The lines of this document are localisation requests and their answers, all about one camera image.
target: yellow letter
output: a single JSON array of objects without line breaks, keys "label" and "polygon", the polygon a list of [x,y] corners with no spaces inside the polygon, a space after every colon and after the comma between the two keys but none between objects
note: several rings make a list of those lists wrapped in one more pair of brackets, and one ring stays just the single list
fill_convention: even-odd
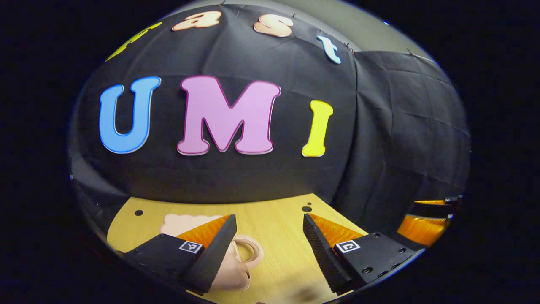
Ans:
[{"label": "yellow letter", "polygon": [[289,18],[278,15],[262,15],[260,22],[255,22],[253,28],[256,32],[268,34],[276,37],[287,37],[292,31],[293,22]]},{"label": "yellow letter", "polygon": [[191,15],[172,27],[173,31],[185,30],[192,27],[209,28],[219,23],[220,11],[205,11],[195,15]]},{"label": "yellow letter", "polygon": [[148,28],[146,28],[146,29],[144,29],[144,30],[138,32],[135,36],[131,37],[131,39],[129,39],[128,41],[126,41],[126,43],[122,44],[122,46],[119,47],[114,53],[112,53],[112,55],[109,56],[109,58],[107,58],[107,60],[105,60],[105,61],[107,62],[109,59],[111,59],[111,58],[115,57],[116,55],[120,54],[123,50],[125,50],[125,48],[126,48],[126,46],[127,46],[128,44],[130,44],[130,43],[132,43],[133,41],[135,41],[135,40],[141,38],[142,35],[146,34],[146,32],[148,32],[148,31],[151,30],[151,29],[157,28],[157,27],[160,26],[161,24],[162,24],[162,22],[156,23],[156,24],[154,24],[153,26],[148,27]]},{"label": "yellow letter", "polygon": [[302,148],[305,157],[320,157],[325,153],[325,135],[328,118],[334,113],[331,105],[324,101],[313,100],[310,104],[313,110],[313,123],[307,145]]}]

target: letter m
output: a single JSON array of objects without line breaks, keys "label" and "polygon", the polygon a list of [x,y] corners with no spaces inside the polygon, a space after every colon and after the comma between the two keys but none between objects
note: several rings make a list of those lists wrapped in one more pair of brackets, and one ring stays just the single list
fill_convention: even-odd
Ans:
[{"label": "letter m", "polygon": [[234,145],[242,154],[272,151],[270,118],[274,100],[281,93],[278,85],[265,81],[250,83],[231,107],[213,76],[193,76],[182,81],[187,92],[184,139],[177,150],[184,155],[202,155],[210,144],[203,138],[203,124],[220,152],[227,151],[234,134],[243,124],[242,136]]}]

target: wooden table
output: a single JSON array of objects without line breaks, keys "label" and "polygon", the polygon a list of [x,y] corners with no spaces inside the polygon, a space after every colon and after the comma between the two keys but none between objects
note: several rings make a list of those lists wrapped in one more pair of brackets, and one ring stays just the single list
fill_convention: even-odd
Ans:
[{"label": "wooden table", "polygon": [[[159,234],[167,214],[235,214],[238,234],[256,239],[265,251],[261,264],[250,269],[251,285],[244,291],[212,290],[204,296],[219,304],[320,304],[338,298],[330,291],[302,230],[302,207],[361,234],[367,234],[314,194],[280,200],[232,204],[183,204],[130,198],[111,223],[107,242],[127,252]],[[142,215],[135,212],[142,210]],[[249,247],[239,245],[246,260]]]}]

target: wrinkled fabric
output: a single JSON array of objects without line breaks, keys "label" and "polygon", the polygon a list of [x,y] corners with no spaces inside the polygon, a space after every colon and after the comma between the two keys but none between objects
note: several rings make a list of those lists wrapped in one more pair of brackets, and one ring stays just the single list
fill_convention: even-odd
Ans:
[{"label": "wrinkled fabric", "polygon": [[[208,10],[222,12],[218,25],[171,30]],[[263,14],[279,13],[222,5],[172,15],[90,77],[75,107],[69,149],[83,207],[90,216],[100,214],[94,219],[102,230],[125,202],[122,197],[234,203],[315,193],[364,230],[384,232],[397,229],[412,200],[463,192],[470,136],[457,92],[436,64],[395,52],[353,55],[331,35],[295,19],[292,35],[264,35],[253,30]],[[317,35],[333,41],[341,64],[326,56]],[[253,81],[279,85],[273,151],[244,155],[231,144],[220,153],[204,126],[208,153],[178,153],[187,99],[180,82],[195,75],[215,76],[230,105]],[[127,133],[133,119],[129,87],[147,76],[161,78],[152,94],[148,138],[133,153],[114,154],[99,137],[99,97],[113,85],[124,86],[116,128]],[[334,110],[322,157],[301,153],[311,130],[312,100]]]}]

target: gray wall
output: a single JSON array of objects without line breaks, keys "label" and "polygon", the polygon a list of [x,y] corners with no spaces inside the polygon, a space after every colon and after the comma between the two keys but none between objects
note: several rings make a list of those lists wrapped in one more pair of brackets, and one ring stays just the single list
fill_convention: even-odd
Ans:
[{"label": "gray wall", "polygon": [[[222,0],[197,0],[182,6],[172,14],[221,2]],[[370,13],[343,1],[227,0],[226,4],[258,5],[290,15],[296,13],[295,18],[320,28],[341,42],[349,43],[353,50],[408,53],[408,48],[415,55],[433,60],[419,45],[391,25],[386,25]]]}]

